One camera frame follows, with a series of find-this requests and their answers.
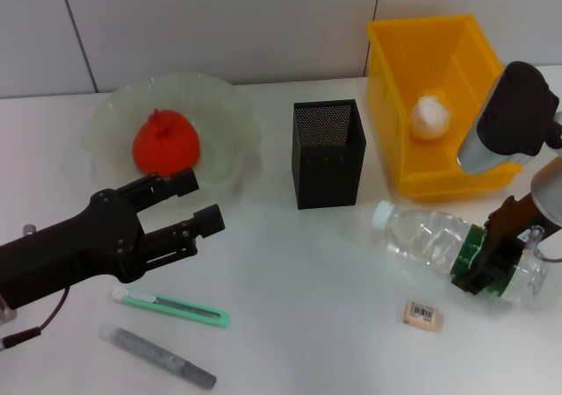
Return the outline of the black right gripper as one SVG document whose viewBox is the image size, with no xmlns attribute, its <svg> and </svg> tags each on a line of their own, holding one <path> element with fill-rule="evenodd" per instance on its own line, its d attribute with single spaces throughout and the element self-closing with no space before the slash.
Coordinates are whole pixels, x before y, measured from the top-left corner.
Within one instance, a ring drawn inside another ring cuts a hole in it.
<svg viewBox="0 0 562 395">
<path fill-rule="evenodd" d="M 487 291 L 501 296 L 522 257 L 525 242 L 519 236 L 533 226 L 544 229 L 541 241 L 548 238 L 548 219 L 533 197 L 508 197 L 488 216 L 486 236 L 466 237 L 450 272 L 451 283 L 472 295 Z"/>
</svg>

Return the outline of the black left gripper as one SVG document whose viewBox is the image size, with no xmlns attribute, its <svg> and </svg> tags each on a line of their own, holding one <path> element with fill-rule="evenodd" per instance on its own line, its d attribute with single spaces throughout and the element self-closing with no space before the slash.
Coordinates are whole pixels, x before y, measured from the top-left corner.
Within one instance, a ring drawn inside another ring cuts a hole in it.
<svg viewBox="0 0 562 395">
<path fill-rule="evenodd" d="M 1 296 L 22 307 L 91 277 L 130 283 L 144 274 L 136 255 L 143 235 L 137 210 L 198 190 L 191 168 L 153 173 L 91 197 L 71 219 L 1 246 Z"/>
</svg>

